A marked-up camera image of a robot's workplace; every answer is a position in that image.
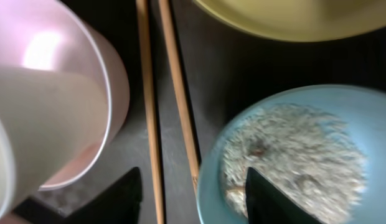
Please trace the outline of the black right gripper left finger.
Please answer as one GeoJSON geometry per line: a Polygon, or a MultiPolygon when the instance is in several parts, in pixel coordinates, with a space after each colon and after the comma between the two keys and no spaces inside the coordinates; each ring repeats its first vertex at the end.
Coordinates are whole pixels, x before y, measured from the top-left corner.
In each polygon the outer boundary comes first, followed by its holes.
{"type": "Polygon", "coordinates": [[[132,168],[100,195],[63,220],[65,224],[137,224],[143,185],[141,171],[132,168]]]}

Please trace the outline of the light blue bowl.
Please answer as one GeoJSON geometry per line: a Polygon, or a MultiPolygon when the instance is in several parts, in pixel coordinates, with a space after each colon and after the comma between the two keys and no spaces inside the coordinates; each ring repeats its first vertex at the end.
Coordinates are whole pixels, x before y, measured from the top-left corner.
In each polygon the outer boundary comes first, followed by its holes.
{"type": "Polygon", "coordinates": [[[309,105],[339,116],[366,157],[367,187],[354,207],[351,223],[386,223],[386,93],[350,85],[312,85],[269,96],[242,111],[223,129],[202,160],[197,187],[197,210],[203,224],[246,223],[229,209],[220,188],[219,167],[225,138],[256,108],[278,103],[309,105]]]}

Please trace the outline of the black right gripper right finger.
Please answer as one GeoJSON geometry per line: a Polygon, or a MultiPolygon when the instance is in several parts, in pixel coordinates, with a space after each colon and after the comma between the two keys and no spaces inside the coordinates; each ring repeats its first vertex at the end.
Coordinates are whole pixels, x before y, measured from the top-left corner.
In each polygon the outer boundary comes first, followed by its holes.
{"type": "Polygon", "coordinates": [[[249,224],[321,224],[250,167],[245,184],[249,224]]]}

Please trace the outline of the rice and nut scraps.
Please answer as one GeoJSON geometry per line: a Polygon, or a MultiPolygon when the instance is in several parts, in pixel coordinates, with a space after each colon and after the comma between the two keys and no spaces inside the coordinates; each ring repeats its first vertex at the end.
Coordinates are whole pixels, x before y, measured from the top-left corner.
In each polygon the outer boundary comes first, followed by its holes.
{"type": "Polygon", "coordinates": [[[226,203],[241,216],[247,215],[247,170],[254,168],[321,222],[345,223],[365,189],[364,164],[339,117],[278,104],[255,110],[231,130],[220,178],[226,203]]]}

